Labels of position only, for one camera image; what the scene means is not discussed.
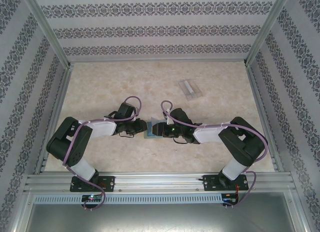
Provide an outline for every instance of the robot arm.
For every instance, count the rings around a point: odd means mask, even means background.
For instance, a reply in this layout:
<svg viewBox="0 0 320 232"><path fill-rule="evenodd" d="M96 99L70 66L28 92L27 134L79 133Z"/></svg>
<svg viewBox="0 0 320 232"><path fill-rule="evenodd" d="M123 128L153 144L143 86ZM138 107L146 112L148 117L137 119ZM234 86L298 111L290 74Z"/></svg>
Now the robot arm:
<svg viewBox="0 0 320 232"><path fill-rule="evenodd" d="M165 138L178 138L182 136L186 142L197 145L222 141L228 148L233 158L219 173L219 183L226 189L233 184L243 171L254 163L265 149L261 138L243 128L224 126L223 124L220 127L200 126L201 123L193 123L181 108L172 110L170 116L180 122L195 125L198 128L175 121L173 121L174 124L161 122L152 127L152 133ZM241 117L235 117L230 124L249 128L267 141L262 134Z"/></svg>
<svg viewBox="0 0 320 232"><path fill-rule="evenodd" d="M119 110L106 116L106 119L87 123L82 126L74 140L65 165L70 167L72 171L83 179L97 184L99 177L98 171L83 157L89 139L101 136L114 136L121 132L126 132L127 135L134 136L137 133L147 130L147 123L139 118L117 121L130 118L133 113L136 113L136 108L123 102ZM71 139L75 135L78 127L83 123L84 121L82 120L67 117L48 142L46 150L58 160L64 161L71 144Z"/></svg>

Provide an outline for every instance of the striped wall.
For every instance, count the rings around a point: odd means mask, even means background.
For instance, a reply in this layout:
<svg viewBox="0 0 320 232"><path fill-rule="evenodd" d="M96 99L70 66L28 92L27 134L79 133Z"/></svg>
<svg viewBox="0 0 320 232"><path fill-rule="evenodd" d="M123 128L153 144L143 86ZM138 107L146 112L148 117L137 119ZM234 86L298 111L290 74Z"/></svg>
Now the striped wall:
<svg viewBox="0 0 320 232"><path fill-rule="evenodd" d="M320 231L320 0L288 0L251 65L286 171Z"/></svg>
<svg viewBox="0 0 320 232"><path fill-rule="evenodd" d="M0 232L33 174L64 68L24 0L0 0Z"/></svg>
<svg viewBox="0 0 320 232"><path fill-rule="evenodd" d="M72 62L245 59L275 0L37 0Z"/></svg>

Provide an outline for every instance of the beige floor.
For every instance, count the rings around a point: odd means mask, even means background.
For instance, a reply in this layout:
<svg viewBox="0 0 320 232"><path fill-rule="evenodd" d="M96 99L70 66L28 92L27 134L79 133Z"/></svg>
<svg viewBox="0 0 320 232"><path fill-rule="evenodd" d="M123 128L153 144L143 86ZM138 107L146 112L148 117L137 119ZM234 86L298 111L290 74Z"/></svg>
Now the beige floor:
<svg viewBox="0 0 320 232"><path fill-rule="evenodd" d="M178 81L195 79L203 97L187 101ZM107 62L76 63L58 125L65 117L102 118L118 110L128 96L142 100L140 118L163 119L160 103L173 102L193 123L217 124L240 116L262 132L243 62ZM133 99L131 104L138 106ZM232 158L223 143L176 144L172 139L106 136L91 139L85 158L98 171L218 172ZM51 155L46 171L64 171ZM255 163L257 172L274 171L270 155Z"/></svg>

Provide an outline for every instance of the gray metal panel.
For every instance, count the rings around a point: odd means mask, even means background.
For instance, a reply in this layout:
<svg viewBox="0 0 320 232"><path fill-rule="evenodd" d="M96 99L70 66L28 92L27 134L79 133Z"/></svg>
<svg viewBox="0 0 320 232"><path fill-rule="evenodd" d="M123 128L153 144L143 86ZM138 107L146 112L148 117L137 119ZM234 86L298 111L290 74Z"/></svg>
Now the gray metal panel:
<svg viewBox="0 0 320 232"><path fill-rule="evenodd" d="M217 204L34 205L28 232L292 232L283 194L251 194L235 209Z"/></svg>

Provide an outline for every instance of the vent slot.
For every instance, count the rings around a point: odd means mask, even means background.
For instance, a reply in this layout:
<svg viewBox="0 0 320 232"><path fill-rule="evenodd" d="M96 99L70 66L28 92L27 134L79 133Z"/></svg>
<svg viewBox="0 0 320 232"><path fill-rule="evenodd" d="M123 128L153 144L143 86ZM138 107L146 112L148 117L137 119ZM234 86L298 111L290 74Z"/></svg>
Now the vent slot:
<svg viewBox="0 0 320 232"><path fill-rule="evenodd" d="M35 205L75 205L81 204L81 194L37 195ZM212 204L222 203L220 193L203 194L107 194L108 205L151 205L151 204Z"/></svg>

